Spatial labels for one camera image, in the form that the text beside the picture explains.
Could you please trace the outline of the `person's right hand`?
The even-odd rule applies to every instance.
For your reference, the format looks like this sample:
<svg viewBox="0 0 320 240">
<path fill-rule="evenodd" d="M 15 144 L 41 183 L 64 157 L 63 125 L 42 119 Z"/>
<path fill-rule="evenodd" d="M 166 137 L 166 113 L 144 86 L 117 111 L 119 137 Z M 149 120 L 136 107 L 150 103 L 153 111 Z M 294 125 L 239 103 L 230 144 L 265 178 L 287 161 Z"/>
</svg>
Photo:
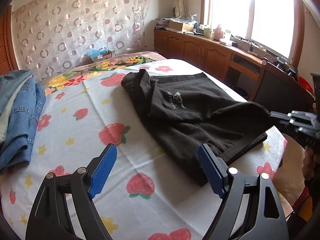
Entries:
<svg viewBox="0 0 320 240">
<path fill-rule="evenodd" d="M 311 180 L 315 176 L 316 166 L 319 165 L 319 152 L 306 146 L 304 151 L 302 172 L 305 180 Z"/>
</svg>

